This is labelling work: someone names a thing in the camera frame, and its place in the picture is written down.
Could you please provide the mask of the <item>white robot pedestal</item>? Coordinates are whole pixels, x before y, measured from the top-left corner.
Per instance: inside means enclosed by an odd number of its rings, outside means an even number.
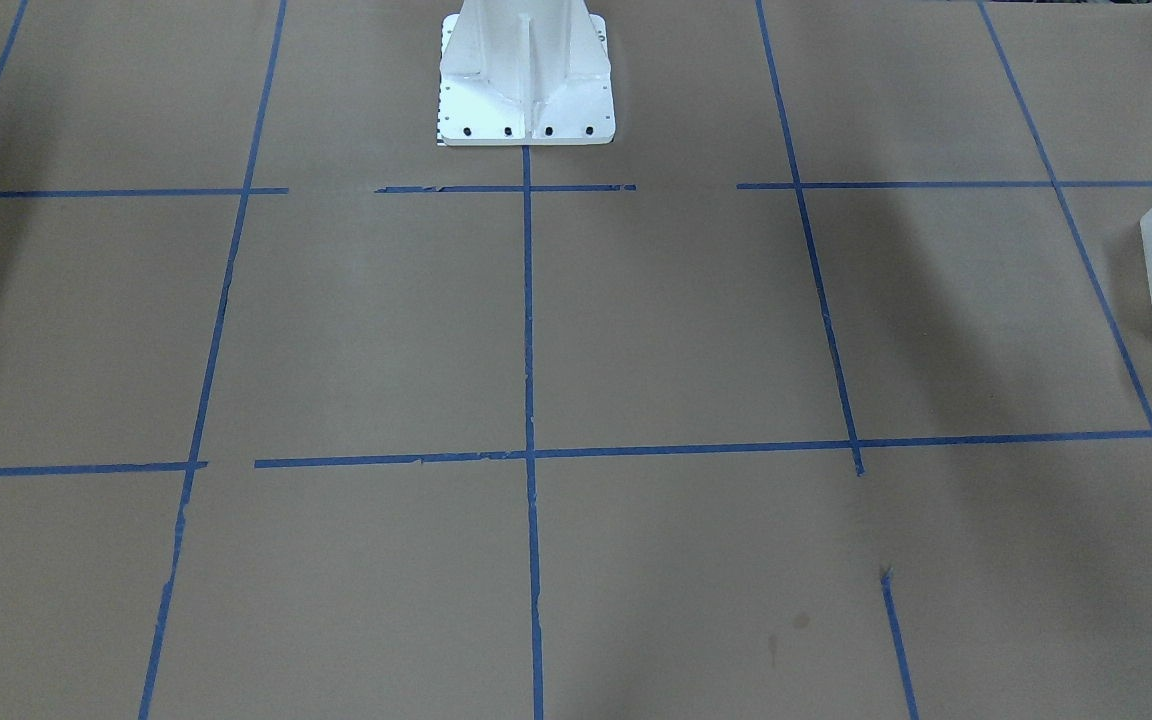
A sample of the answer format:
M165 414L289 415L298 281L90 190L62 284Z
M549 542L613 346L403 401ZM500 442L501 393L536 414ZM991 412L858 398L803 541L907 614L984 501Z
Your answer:
M585 1L465 1L442 20L440 41L440 146L616 137L608 28Z

